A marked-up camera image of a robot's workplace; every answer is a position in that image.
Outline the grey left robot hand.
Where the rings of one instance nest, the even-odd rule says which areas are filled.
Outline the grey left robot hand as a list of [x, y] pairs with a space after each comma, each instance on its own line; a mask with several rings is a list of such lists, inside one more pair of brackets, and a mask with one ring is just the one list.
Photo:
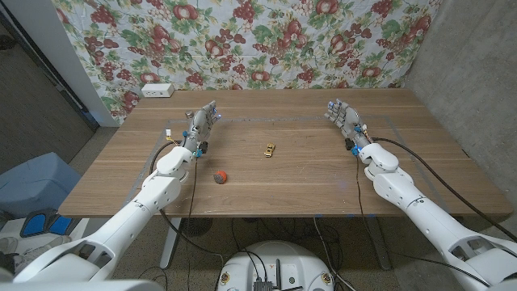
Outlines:
[[221, 118], [217, 112], [216, 101], [204, 105], [197, 112], [186, 112], [187, 130], [184, 132], [182, 147], [190, 150], [196, 157], [208, 151], [208, 138], [213, 125]]

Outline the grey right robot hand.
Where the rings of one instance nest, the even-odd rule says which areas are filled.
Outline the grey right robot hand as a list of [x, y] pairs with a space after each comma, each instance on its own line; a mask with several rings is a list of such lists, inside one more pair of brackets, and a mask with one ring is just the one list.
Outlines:
[[368, 127], [359, 113], [348, 103], [339, 99], [330, 101], [327, 105], [325, 117], [335, 124], [345, 138], [347, 150], [363, 147], [372, 143], [368, 137]]

